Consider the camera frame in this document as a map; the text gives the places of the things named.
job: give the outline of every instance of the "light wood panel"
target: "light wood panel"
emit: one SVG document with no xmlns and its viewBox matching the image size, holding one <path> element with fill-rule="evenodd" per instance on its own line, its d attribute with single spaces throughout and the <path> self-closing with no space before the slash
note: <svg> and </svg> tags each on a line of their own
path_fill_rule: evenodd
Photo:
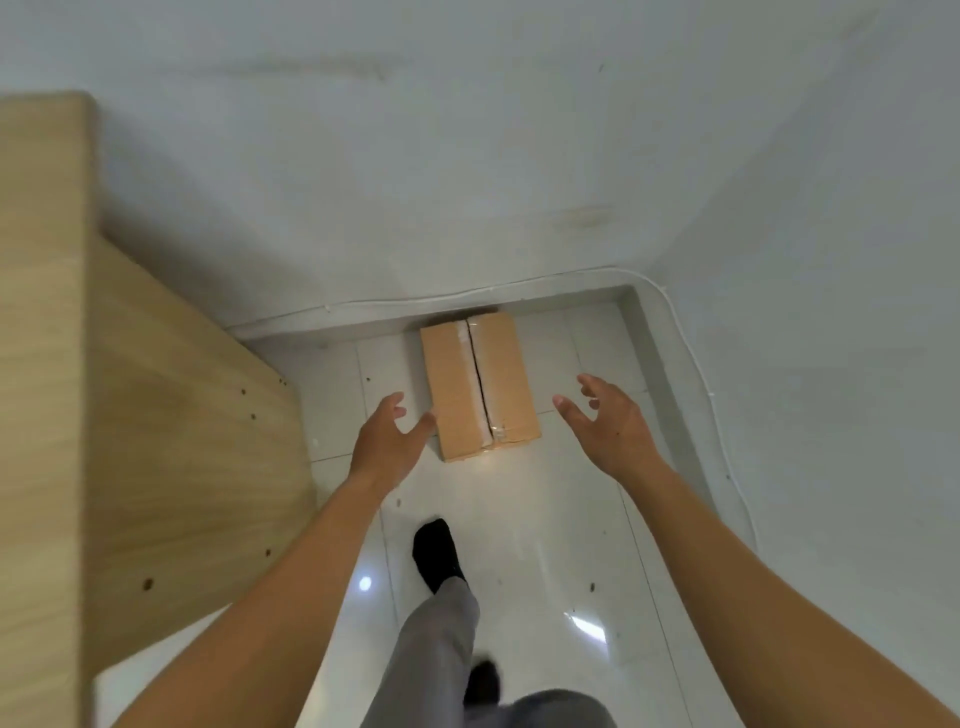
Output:
<svg viewBox="0 0 960 728">
<path fill-rule="evenodd" d="M 0 99 L 0 724 L 83 722 L 91 108 Z"/>
<path fill-rule="evenodd" d="M 316 508 L 295 390 L 100 240 L 87 656 L 98 671 L 231 602 Z"/>
</svg>

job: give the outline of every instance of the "foot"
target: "foot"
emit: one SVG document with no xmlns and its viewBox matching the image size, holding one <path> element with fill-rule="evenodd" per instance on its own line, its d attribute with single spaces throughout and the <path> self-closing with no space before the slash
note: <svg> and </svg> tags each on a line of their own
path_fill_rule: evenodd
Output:
<svg viewBox="0 0 960 728">
<path fill-rule="evenodd" d="M 493 660 L 484 660 L 473 666 L 467 680 L 464 707 L 497 705 L 500 702 L 500 673 Z"/>
<path fill-rule="evenodd" d="M 414 535 L 414 561 L 423 581 L 434 594 L 451 576 L 459 576 L 464 581 L 457 560 L 457 547 L 453 544 L 450 527 L 444 519 L 425 523 Z"/>
</svg>

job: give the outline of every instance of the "forearm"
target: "forearm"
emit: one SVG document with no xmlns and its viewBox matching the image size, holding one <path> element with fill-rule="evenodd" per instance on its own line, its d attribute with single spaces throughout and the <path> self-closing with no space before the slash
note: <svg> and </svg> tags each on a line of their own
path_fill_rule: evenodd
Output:
<svg viewBox="0 0 960 728">
<path fill-rule="evenodd" d="M 292 726 L 320 668 L 379 501 L 348 479 L 277 563 L 117 722 Z"/>
<path fill-rule="evenodd" d="M 623 486 L 747 726 L 960 725 L 765 567 L 667 466 Z"/>
</svg>

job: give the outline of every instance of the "white wall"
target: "white wall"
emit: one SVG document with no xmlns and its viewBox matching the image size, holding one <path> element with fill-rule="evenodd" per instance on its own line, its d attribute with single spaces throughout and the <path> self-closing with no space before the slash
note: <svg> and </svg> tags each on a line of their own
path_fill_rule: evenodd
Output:
<svg viewBox="0 0 960 728">
<path fill-rule="evenodd" d="M 90 90 L 108 230 L 237 325 L 649 262 L 888 2 L 8 2 L 0 93 Z"/>
<path fill-rule="evenodd" d="M 654 271 L 704 364 L 764 560 L 954 711 L 957 28 L 955 0 L 882 19 Z"/>
</svg>

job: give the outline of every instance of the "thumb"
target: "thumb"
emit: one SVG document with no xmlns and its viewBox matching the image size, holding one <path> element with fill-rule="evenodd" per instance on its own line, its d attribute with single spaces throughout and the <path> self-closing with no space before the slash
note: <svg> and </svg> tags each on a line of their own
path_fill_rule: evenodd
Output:
<svg viewBox="0 0 960 728">
<path fill-rule="evenodd" d="M 590 426 L 591 420 L 580 410 L 580 407 L 561 395 L 553 396 L 553 405 L 560 412 L 560 416 L 570 425 L 570 429 L 573 430 L 573 434 L 577 436 L 578 440 L 586 434 L 586 429 Z"/>
<path fill-rule="evenodd" d="M 424 412 L 423 416 L 414 425 L 414 428 L 407 433 L 407 437 L 416 446 L 418 451 L 426 446 L 426 441 L 437 431 L 437 418 L 433 412 Z"/>
</svg>

